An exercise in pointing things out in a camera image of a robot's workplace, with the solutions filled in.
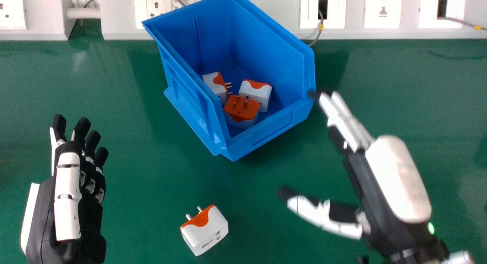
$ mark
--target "blue storage box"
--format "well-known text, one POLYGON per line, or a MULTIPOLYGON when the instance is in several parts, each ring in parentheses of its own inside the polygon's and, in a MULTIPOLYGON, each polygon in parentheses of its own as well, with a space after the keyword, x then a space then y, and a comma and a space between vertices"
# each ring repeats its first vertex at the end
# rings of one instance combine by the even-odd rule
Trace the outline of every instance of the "blue storage box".
POLYGON ((313 51, 249 0, 203 0, 143 24, 159 46, 164 94, 213 155, 238 160, 308 117, 313 51), (234 94, 244 79, 273 86, 268 112, 250 129, 226 124, 219 99, 202 80, 217 71, 234 94))

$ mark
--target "green indicator light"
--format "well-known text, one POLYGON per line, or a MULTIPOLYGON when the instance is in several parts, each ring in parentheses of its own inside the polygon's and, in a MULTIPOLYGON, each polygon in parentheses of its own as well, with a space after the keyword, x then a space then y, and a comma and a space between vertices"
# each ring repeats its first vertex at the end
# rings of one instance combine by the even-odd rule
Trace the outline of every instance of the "green indicator light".
POLYGON ((431 222, 428 223, 428 231, 430 231, 430 233, 432 235, 434 235, 434 227, 433 227, 433 224, 431 222))

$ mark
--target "wall outlet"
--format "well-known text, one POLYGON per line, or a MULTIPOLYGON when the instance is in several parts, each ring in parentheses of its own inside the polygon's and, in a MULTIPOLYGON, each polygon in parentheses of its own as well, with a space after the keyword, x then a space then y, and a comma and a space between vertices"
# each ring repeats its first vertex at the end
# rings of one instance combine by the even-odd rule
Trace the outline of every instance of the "wall outlet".
POLYGON ((343 29, 345 28, 345 10, 346 0, 301 0, 301 21, 300 28, 318 28, 320 18, 318 8, 325 20, 323 26, 325 29, 343 29))
MULTIPOLYGON (((181 0, 189 5, 200 0, 181 0)), ((135 24, 143 29, 142 21, 183 7, 177 0, 134 0, 135 24)))
POLYGON ((446 16, 463 20, 465 0, 420 0, 419 28, 461 28, 462 24, 438 20, 438 16, 446 16))
POLYGON ((26 30, 24 0, 0 0, 0 30, 26 30))
POLYGON ((399 28, 402 0, 365 0, 364 28, 399 28))

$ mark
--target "green table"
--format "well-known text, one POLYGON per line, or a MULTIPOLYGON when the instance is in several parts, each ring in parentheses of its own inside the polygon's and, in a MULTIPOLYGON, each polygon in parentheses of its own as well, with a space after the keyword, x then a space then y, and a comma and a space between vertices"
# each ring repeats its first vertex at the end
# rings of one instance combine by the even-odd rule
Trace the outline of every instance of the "green table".
MULTIPOLYGON (((99 23, 69 42, 0 44, 0 256, 19 245, 29 184, 50 175, 49 125, 81 116, 110 151, 102 234, 106 263, 353 263, 361 242, 322 232, 276 190, 358 203, 322 112, 238 162, 214 157, 163 96, 152 41, 104 41, 99 23), (186 213, 216 204, 229 235, 194 257, 179 233, 186 213)), ((450 250, 487 259, 487 41, 320 41, 317 87, 338 89, 373 136, 408 145, 450 250)), ((372 260, 379 256, 372 254, 372 260)))

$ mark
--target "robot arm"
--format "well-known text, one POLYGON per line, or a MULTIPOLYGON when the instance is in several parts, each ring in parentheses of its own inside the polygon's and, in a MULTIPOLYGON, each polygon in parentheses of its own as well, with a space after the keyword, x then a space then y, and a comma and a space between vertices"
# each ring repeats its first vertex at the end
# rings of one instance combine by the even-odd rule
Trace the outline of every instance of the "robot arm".
POLYGON ((92 154, 99 134, 92 131, 85 141, 90 126, 89 120, 81 118, 67 141, 66 120, 61 115, 53 118, 51 177, 31 184, 22 224, 21 248, 29 264, 104 262, 102 166, 108 151, 101 147, 92 154))
MULTIPOLYGON (((282 187, 278 195, 287 207, 326 231, 362 239, 390 263, 449 263, 446 246, 428 230, 431 203, 406 144, 391 135, 372 137, 338 92, 314 97, 328 117, 329 137, 361 207, 321 203, 282 187)), ((457 263, 473 263, 467 253, 456 257, 457 263)))

